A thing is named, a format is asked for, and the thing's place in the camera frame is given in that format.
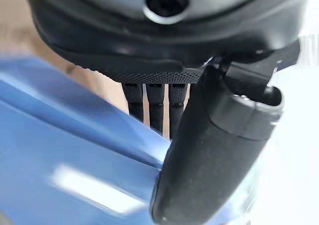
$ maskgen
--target blurred blue object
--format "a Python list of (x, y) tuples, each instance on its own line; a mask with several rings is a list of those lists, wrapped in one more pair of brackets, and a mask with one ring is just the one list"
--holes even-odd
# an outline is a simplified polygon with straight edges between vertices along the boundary
[[(0, 91), (0, 211), (13, 224), (153, 224), (168, 141), (35, 58), (0, 59)], [(209, 224), (239, 216), (233, 204)]]

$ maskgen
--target circular hole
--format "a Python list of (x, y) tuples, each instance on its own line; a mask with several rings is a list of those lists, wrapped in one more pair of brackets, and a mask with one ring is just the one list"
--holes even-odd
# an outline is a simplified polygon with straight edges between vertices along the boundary
[(146, 0), (144, 14), (154, 22), (173, 24), (184, 19), (188, 5), (189, 0)]

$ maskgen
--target blue surface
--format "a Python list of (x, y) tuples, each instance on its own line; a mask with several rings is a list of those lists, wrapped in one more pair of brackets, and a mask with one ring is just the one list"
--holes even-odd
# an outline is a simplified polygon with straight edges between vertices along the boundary
[[(34, 58), (0, 59), (0, 211), (16, 225), (153, 224), (149, 203), (169, 142)], [(146, 206), (115, 215), (57, 189), (61, 165)], [(210, 224), (234, 217), (229, 205)]]

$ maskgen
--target perforated mesh grille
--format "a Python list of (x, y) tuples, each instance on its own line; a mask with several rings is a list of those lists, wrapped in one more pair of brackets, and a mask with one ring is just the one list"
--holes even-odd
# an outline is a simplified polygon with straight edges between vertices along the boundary
[(149, 73), (149, 74), (126, 74), (114, 71), (103, 71), (104, 75), (110, 77), (116, 82), (121, 83), (159, 83), (159, 84), (175, 84), (175, 83), (197, 83), (202, 71), (187, 71), (182, 73), (166, 72), (166, 73)]

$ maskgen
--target black rubber housing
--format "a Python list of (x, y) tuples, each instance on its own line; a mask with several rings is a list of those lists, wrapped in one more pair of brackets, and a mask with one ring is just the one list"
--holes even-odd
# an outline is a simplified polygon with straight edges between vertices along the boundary
[(204, 224), (244, 180), (283, 109), (277, 88), (260, 102), (233, 95), (206, 69), (182, 116), (153, 194), (157, 224)]
[(158, 25), (84, 0), (29, 2), (40, 36), (54, 51), (123, 83), (196, 83), (213, 55), (283, 48), (297, 39), (306, 4), (250, 0), (213, 17)]

